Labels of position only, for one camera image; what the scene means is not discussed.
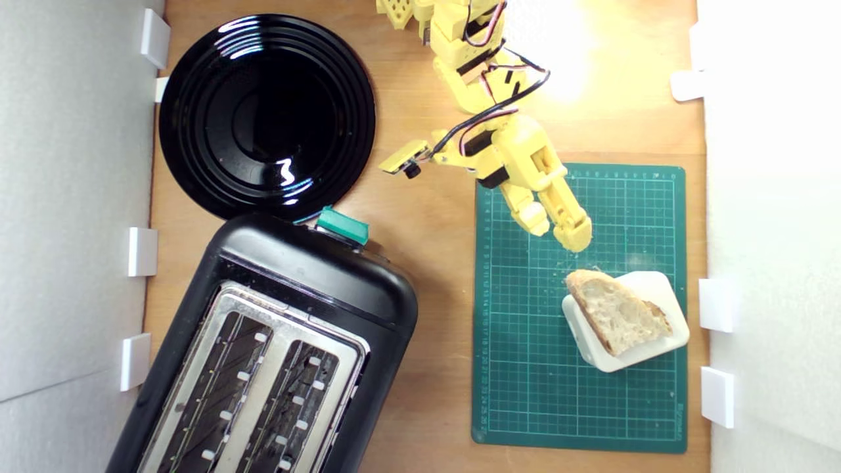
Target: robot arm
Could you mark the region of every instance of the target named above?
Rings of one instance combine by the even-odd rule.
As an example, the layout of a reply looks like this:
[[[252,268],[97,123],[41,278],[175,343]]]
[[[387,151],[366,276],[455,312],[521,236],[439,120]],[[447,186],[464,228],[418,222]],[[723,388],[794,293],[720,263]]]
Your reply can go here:
[[[449,132],[433,133],[434,146],[408,143],[380,169],[414,178],[423,162],[466,168],[483,186],[500,188],[511,217],[524,230],[543,235],[551,220],[564,247],[587,248],[592,223],[567,185],[566,167],[545,130],[517,109],[505,108],[548,79],[548,71],[503,47],[505,0],[377,0],[377,6],[396,29],[406,26],[412,12],[421,38],[435,51],[436,74],[459,107],[475,115]],[[530,69],[545,75],[530,84]]]

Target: toaster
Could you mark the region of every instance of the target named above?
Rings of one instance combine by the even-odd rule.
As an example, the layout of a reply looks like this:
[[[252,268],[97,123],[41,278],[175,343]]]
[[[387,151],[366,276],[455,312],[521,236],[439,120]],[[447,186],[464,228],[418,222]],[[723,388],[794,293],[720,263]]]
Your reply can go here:
[[[261,214],[222,225],[108,473],[357,469],[417,302],[404,275],[325,212],[313,228]]]

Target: white bracket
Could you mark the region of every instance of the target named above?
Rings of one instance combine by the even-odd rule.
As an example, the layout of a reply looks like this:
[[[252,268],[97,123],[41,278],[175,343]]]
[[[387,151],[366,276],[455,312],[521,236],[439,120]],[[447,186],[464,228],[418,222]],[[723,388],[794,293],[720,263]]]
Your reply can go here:
[[[702,98],[707,90],[704,71],[710,60],[711,41],[707,34],[706,23],[700,20],[702,1],[699,0],[698,3],[699,20],[689,28],[692,70],[672,72],[672,76],[669,78],[672,97],[678,102]]]
[[[158,77],[157,82],[155,83],[155,103],[159,104],[163,101],[163,92],[167,90],[167,84],[169,83],[169,77]]]
[[[143,383],[149,374],[152,336],[141,333],[123,340],[123,360],[119,376],[119,390],[128,391]]]
[[[699,279],[698,302],[701,327],[733,333],[738,312],[736,284],[733,281]]]
[[[733,384],[732,374],[701,367],[701,415],[725,428],[733,428]]]
[[[157,230],[129,229],[129,277],[157,274]]]
[[[143,13],[143,37],[140,40],[140,53],[158,69],[167,68],[169,55],[169,35],[171,30],[167,22],[147,8]]]

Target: green cutting mat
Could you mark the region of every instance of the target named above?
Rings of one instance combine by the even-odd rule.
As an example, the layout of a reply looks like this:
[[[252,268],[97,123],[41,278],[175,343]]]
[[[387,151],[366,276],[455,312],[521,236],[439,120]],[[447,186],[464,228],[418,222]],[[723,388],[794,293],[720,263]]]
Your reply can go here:
[[[569,164],[593,219],[582,253],[530,236],[498,189],[477,190],[473,439],[565,449],[686,451],[686,348],[616,373],[579,354],[561,312],[577,268],[669,276],[686,313],[685,174],[679,167]]]

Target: white wall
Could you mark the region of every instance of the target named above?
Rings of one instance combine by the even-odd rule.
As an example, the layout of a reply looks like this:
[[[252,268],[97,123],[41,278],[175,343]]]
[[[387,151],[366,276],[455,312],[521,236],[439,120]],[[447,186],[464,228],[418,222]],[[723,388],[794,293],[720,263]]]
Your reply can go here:
[[[163,0],[0,0],[0,471],[102,470],[136,393],[120,341],[145,281],[154,77],[143,8]]]
[[[714,472],[841,471],[841,67],[836,4],[699,0],[709,274],[733,281],[735,428]]]

